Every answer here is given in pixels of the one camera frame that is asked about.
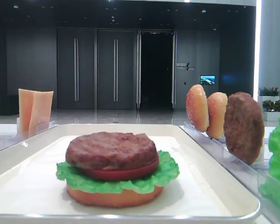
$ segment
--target red object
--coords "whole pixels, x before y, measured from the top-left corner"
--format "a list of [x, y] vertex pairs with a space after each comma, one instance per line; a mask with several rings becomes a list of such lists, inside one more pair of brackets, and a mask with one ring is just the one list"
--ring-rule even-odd
[[141, 167], [138, 169], [130, 170], [93, 170], [93, 169], [80, 169], [80, 171], [97, 180], [102, 181], [128, 181], [143, 177], [155, 171], [159, 165], [159, 157], [152, 164]]

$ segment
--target patty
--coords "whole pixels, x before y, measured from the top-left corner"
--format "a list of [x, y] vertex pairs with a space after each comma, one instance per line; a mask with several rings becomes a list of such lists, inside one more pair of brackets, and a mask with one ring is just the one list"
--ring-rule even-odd
[[224, 134], [228, 150], [247, 164], [258, 158], [265, 134], [262, 108], [250, 94], [238, 92], [228, 98]]
[[158, 158], [155, 144], [145, 134], [99, 132], [70, 142], [66, 161], [78, 168], [130, 170], [147, 166]]

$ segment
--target potted plant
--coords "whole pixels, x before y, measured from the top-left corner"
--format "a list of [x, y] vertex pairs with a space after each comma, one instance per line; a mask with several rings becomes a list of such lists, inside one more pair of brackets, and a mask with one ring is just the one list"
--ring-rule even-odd
[[258, 103], [262, 106], [262, 103], [266, 100], [271, 100], [273, 102], [280, 99], [280, 91], [278, 90], [278, 87], [272, 87], [272, 88], [260, 88], [259, 89], [259, 96], [258, 96]]
[[280, 100], [266, 100], [262, 104], [264, 112], [263, 117], [266, 121], [278, 121], [280, 117]]

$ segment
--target monitor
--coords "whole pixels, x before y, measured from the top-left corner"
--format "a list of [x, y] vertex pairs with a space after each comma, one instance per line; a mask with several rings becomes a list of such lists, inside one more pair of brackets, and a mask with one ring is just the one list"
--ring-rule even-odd
[[200, 85], [214, 85], [215, 82], [215, 76], [200, 76]]

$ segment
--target open doorway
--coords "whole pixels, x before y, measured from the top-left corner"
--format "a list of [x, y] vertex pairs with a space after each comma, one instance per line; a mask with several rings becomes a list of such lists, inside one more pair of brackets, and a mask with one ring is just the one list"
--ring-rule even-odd
[[140, 109], [172, 110], [173, 32], [141, 34]]

